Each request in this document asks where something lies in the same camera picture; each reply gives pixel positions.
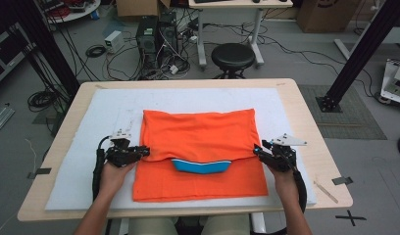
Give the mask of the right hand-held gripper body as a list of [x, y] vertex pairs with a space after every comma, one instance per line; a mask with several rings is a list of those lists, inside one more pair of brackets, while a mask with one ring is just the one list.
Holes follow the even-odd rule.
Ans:
[[292, 146], [306, 146], [307, 142], [289, 134], [273, 138], [273, 147], [270, 151], [270, 158], [264, 163], [276, 171], [286, 172], [296, 168], [296, 151]]

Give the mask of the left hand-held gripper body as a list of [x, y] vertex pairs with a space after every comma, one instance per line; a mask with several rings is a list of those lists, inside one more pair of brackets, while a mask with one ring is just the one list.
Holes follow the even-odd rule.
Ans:
[[138, 162], [136, 147], [131, 146], [131, 131], [135, 121], [132, 110], [120, 111], [112, 134], [108, 137], [110, 146], [105, 152], [105, 159], [116, 167], [123, 167]]

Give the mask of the orange polo shirt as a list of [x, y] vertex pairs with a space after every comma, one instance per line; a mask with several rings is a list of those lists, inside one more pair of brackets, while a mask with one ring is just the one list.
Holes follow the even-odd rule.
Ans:
[[140, 143], [150, 155], [136, 167], [135, 202], [259, 197], [269, 194], [253, 109], [169, 114], [145, 110]]

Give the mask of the person's left hand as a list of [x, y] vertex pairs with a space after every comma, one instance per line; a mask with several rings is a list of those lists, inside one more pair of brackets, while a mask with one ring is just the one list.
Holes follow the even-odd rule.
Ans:
[[135, 167], [135, 164], [128, 164], [123, 167], [116, 167], [113, 164], [104, 164], [100, 182], [99, 194], [103, 196], [115, 196], [121, 189], [126, 175]]

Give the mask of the white foam mat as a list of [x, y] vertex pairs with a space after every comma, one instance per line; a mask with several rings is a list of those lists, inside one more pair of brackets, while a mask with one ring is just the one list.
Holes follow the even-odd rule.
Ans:
[[229, 112], [253, 108], [258, 132], [267, 138], [291, 133], [286, 111], [275, 88], [141, 88], [99, 89], [74, 134], [45, 209], [85, 210], [90, 206], [91, 171], [99, 141], [122, 130], [131, 142], [139, 139], [142, 111], [168, 113]]

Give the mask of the thin wooden stick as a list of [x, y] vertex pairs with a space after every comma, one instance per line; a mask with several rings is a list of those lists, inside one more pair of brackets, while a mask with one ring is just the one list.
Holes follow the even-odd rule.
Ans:
[[324, 193], [326, 194], [333, 202], [335, 202], [336, 204], [338, 204], [338, 200], [331, 194], [329, 193], [326, 188], [324, 188], [324, 186], [322, 184], [320, 184], [317, 181], [314, 181], [314, 184]]

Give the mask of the grey tape piece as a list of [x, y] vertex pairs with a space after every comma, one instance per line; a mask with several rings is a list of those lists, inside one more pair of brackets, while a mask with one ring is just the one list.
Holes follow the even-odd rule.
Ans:
[[332, 180], [334, 185], [340, 185], [340, 184], [348, 185], [348, 184], [351, 184], [351, 183], [354, 182], [351, 177], [343, 177], [343, 176], [337, 177], [337, 178], [333, 178], [331, 180]]
[[51, 167], [38, 168], [35, 172], [30, 172], [26, 178], [35, 179], [37, 175], [49, 174], [51, 172]]

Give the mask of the person's beige shorts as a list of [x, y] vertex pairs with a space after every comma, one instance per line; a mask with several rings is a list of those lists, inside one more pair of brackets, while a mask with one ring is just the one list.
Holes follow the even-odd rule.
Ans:
[[[145, 217], [129, 221], [129, 235], [178, 235], [176, 217]], [[250, 235], [249, 215], [218, 214], [199, 218], [200, 235]]]

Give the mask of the grey floor mat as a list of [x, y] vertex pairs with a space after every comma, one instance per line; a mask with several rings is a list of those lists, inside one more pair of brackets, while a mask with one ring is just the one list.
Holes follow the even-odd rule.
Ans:
[[328, 85], [300, 85], [299, 89], [323, 138], [386, 140], [353, 87], [345, 93], [337, 111], [331, 113], [323, 112], [318, 103], [329, 89]]

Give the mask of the black round stool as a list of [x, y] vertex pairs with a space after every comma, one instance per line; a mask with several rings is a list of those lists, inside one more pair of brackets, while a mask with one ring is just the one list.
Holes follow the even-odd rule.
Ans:
[[243, 72], [254, 64], [255, 53], [246, 45], [225, 43], [212, 51], [211, 58], [222, 71], [215, 79], [244, 78]]

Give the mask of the white power supply box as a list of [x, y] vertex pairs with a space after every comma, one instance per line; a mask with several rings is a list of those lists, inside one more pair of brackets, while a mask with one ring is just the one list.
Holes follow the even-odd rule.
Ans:
[[125, 46], [123, 33], [118, 30], [113, 31], [105, 38], [105, 44], [109, 53], [115, 54], [119, 52]]

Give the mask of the black metal stand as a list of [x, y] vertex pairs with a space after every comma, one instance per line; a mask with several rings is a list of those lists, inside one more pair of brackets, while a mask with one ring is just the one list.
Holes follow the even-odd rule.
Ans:
[[323, 113], [335, 113], [351, 84], [367, 64], [387, 34], [400, 20], [400, 0], [385, 0], [365, 29], [343, 69], [323, 97], [317, 102]]
[[34, 0], [8, 0], [8, 2], [72, 99], [79, 89], [79, 83]]

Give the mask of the white device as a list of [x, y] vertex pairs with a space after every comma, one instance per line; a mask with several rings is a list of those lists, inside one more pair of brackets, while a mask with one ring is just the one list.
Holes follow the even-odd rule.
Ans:
[[388, 59], [385, 64], [380, 96], [400, 103], [400, 61]]

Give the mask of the large closed cardboard box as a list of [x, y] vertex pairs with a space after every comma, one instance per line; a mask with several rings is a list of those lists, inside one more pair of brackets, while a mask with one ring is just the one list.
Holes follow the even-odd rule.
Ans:
[[343, 31], [362, 0], [303, 0], [297, 23], [304, 32]]

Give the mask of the round white table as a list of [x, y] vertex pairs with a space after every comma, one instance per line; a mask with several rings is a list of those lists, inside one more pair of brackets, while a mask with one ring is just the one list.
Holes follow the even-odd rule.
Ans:
[[36, 3], [48, 23], [58, 24], [90, 17], [101, 0], [36, 0]]

